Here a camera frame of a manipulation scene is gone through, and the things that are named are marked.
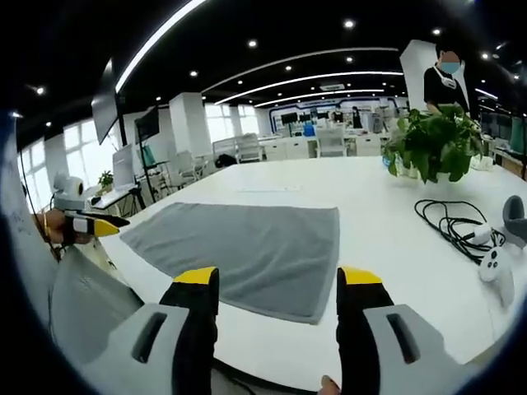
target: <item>gray towel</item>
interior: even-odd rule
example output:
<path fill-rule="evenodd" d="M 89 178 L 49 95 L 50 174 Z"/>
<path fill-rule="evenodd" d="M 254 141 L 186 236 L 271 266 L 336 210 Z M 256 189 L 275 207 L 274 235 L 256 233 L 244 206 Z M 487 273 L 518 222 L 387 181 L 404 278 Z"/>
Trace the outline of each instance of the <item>gray towel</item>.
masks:
<path fill-rule="evenodd" d="M 338 209 L 175 203 L 121 239 L 171 277 L 220 269 L 220 299 L 318 323 L 338 261 Z"/>

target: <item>potted plant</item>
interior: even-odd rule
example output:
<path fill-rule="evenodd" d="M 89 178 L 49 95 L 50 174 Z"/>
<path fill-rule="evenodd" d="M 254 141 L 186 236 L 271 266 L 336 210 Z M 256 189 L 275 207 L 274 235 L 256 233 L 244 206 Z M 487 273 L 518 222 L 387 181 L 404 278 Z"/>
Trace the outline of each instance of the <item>potted plant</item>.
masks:
<path fill-rule="evenodd" d="M 384 150 L 392 175 L 416 169 L 425 184 L 437 183 L 441 174 L 457 182 L 469 172 L 470 159 L 483 154 L 479 125 L 458 105 L 440 106 L 440 111 L 424 114 L 412 109 L 408 118 L 398 121 L 399 130 Z"/>
<path fill-rule="evenodd" d="M 109 171 L 105 171 L 99 177 L 99 184 L 101 186 L 100 190 L 102 193 L 111 191 L 113 183 L 114 183 L 114 176 Z"/>

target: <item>human hand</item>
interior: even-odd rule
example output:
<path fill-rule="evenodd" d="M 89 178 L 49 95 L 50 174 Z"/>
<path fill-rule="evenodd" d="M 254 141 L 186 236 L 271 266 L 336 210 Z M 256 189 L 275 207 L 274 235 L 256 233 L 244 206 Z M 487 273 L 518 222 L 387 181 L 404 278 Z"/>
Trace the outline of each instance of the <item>human hand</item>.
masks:
<path fill-rule="evenodd" d="M 64 242 L 64 225 L 66 224 L 66 216 L 60 210 L 54 208 L 45 213 L 46 217 L 44 220 L 44 214 L 37 214 L 36 220 L 40 223 L 42 229 L 45 225 L 48 226 L 47 233 L 49 241 L 53 244 L 61 244 Z M 84 233 L 75 234 L 75 244 L 88 244 L 91 241 L 92 236 Z"/>
<path fill-rule="evenodd" d="M 322 379 L 320 380 L 320 384 L 322 385 L 322 388 L 319 391 L 319 395 L 339 395 L 340 394 L 340 388 L 329 376 L 322 376 Z"/>

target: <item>ceiling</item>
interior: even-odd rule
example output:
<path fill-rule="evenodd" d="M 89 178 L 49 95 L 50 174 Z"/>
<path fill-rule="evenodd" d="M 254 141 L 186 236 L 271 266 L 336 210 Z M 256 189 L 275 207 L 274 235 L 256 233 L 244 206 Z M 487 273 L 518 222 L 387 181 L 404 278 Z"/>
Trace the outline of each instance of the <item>ceiling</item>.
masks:
<path fill-rule="evenodd" d="M 54 130 L 59 130 L 90 117 L 91 98 L 108 60 L 114 60 L 119 75 L 142 43 L 186 2 L 16 2 L 18 10 L 13 15 L 20 23 L 9 27 L 4 36 L 12 37 L 6 53 L 13 54 L 7 104 L 23 115 L 20 130 L 28 138 L 39 138 L 49 131 L 45 127 L 48 121 Z M 181 91 L 204 92 L 207 102 L 217 102 L 300 77 L 335 72 L 401 72 L 399 55 L 409 40 L 437 41 L 438 37 L 431 33 L 436 27 L 442 29 L 443 38 L 455 38 L 456 52 L 467 63 L 467 84 L 499 96 L 501 104 L 514 111 L 527 97 L 527 56 L 521 41 L 525 35 L 520 34 L 525 22 L 514 9 L 514 2 L 510 6 L 508 3 L 325 0 L 307 5 L 306 1 L 297 0 L 208 0 L 169 30 L 139 63 L 120 92 L 124 111 L 145 109 L 155 104 L 158 96 L 162 104 L 167 103 Z M 350 30 L 343 27 L 347 19 L 355 22 Z M 249 48 L 249 40 L 257 40 L 258 46 Z M 506 45 L 496 50 L 504 42 Z M 372 47 L 398 52 L 362 50 L 306 56 L 215 86 L 285 58 L 330 49 Z M 482 51 L 491 58 L 482 60 Z M 499 58 L 492 58 L 493 53 Z M 189 75 L 192 70 L 198 72 L 197 77 Z M 520 79 L 514 80 L 511 72 L 518 73 Z M 388 95 L 406 91 L 403 77 L 330 77 L 255 92 L 228 103 L 252 100 L 257 105 L 313 93 L 313 87 L 320 91 L 319 86 L 329 83 L 343 83 L 346 89 L 385 89 Z M 44 95 L 31 89 L 38 86 L 45 87 Z"/>

